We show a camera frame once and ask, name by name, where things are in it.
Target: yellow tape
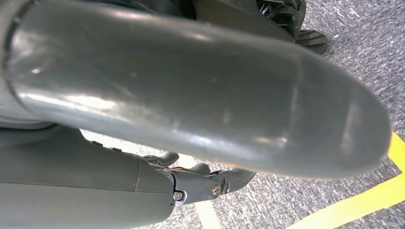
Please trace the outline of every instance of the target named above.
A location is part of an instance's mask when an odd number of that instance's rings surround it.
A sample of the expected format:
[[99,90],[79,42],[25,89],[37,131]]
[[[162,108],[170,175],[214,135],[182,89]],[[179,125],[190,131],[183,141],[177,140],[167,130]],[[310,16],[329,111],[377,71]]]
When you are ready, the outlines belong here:
[[405,172],[405,142],[393,133],[388,156],[402,172]]
[[[405,143],[395,133],[388,156],[401,171],[405,171]],[[402,201],[405,201],[405,174],[319,210],[287,229],[334,229]]]
[[[182,167],[193,167],[196,165],[192,156],[179,154],[180,158],[177,161]],[[222,229],[218,216],[211,201],[202,201],[194,203],[195,210],[202,224],[203,229]]]

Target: black rubber part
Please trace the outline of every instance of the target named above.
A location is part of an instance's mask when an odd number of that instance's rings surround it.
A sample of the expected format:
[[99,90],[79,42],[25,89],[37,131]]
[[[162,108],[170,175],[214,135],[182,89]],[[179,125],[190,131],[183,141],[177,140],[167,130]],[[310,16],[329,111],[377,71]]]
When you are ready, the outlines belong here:
[[295,43],[318,54],[328,49],[328,38],[316,30],[301,30]]

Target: gray carpet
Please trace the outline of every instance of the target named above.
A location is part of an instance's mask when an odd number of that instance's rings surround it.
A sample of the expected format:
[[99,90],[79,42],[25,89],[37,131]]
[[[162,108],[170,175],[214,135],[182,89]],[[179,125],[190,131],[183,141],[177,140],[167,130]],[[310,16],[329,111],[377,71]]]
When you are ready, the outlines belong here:
[[[353,73],[378,94],[389,109],[394,130],[404,139],[405,1],[308,0],[305,28],[317,29],[329,37],[331,47],[325,58]],[[127,146],[128,151],[141,155],[145,150],[148,154],[155,152],[123,144],[120,147],[124,150]],[[342,180],[259,174],[245,189],[218,198],[213,206],[224,229],[284,229],[399,173],[386,159],[374,171]],[[189,205],[177,207],[167,221],[143,228],[199,229],[202,225],[193,205]],[[405,202],[340,228],[404,229]]]

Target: gray plastic panel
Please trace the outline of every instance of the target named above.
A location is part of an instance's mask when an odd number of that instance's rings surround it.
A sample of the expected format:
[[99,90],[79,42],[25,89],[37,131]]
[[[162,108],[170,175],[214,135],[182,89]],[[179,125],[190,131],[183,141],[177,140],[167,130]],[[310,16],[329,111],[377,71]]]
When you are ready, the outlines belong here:
[[[123,191],[135,189],[139,173],[135,156],[96,146],[86,141],[78,129],[53,126],[27,132],[35,135],[41,131],[48,132],[47,139],[21,145],[18,142],[12,146],[7,146],[8,143],[1,145],[0,182]],[[7,139],[3,136],[16,132],[25,131],[0,129],[0,142]],[[15,134],[14,137],[21,138],[22,135]],[[151,176],[165,178],[156,171],[149,172]]]
[[130,229],[165,220],[172,193],[0,183],[0,228]]
[[139,175],[135,191],[137,192],[173,192],[174,184],[163,174],[156,172],[147,161],[138,157]]

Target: bolt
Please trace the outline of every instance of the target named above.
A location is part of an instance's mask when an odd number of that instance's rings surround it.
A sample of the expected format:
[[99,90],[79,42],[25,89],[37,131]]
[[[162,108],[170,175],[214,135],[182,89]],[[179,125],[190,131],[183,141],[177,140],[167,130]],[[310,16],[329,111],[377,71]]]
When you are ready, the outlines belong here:
[[183,199],[183,194],[181,192],[174,192],[173,199],[176,201],[180,201],[181,199]]
[[221,185],[219,183],[214,183],[211,189],[211,196],[217,198],[221,194]]

